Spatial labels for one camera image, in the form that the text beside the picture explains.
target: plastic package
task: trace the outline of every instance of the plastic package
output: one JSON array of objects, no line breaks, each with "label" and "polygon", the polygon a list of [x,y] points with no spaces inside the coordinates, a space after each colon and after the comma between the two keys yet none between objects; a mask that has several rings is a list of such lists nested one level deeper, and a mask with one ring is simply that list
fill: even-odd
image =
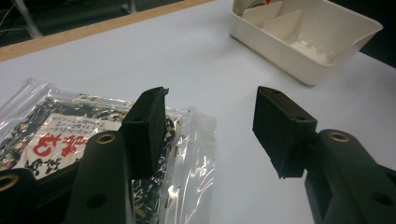
[{"label": "plastic package", "polygon": [[231,35],[307,85],[333,75],[382,29],[327,0],[250,2],[234,0]]},{"label": "plastic package", "polygon": [[[53,175],[82,157],[91,136],[116,131],[132,105],[29,79],[0,108],[0,170],[29,168],[37,180]],[[207,223],[216,120],[195,108],[166,108],[166,117],[155,176],[133,182],[136,223]]]}]

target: beige plastic container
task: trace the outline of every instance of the beige plastic container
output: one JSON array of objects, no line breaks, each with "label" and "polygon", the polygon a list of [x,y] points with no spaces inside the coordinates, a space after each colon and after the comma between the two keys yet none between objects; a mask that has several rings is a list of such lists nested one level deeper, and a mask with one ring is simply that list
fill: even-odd
[{"label": "beige plastic container", "polygon": [[241,10],[246,2],[251,0],[233,2],[230,34],[311,86],[333,75],[382,29],[326,0],[275,0]]}]

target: white table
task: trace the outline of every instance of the white table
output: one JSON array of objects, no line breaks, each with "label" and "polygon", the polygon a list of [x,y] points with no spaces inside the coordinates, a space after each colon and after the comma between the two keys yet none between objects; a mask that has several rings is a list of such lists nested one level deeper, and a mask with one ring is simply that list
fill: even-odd
[{"label": "white table", "polygon": [[60,90],[134,100],[170,88],[166,103],[218,119],[211,223],[313,223],[304,179],[279,180],[252,129],[259,85],[285,92],[318,131],[355,135],[396,169],[396,69],[358,53],[307,87],[229,36],[233,1],[216,0],[0,63],[0,105],[35,77]]}]

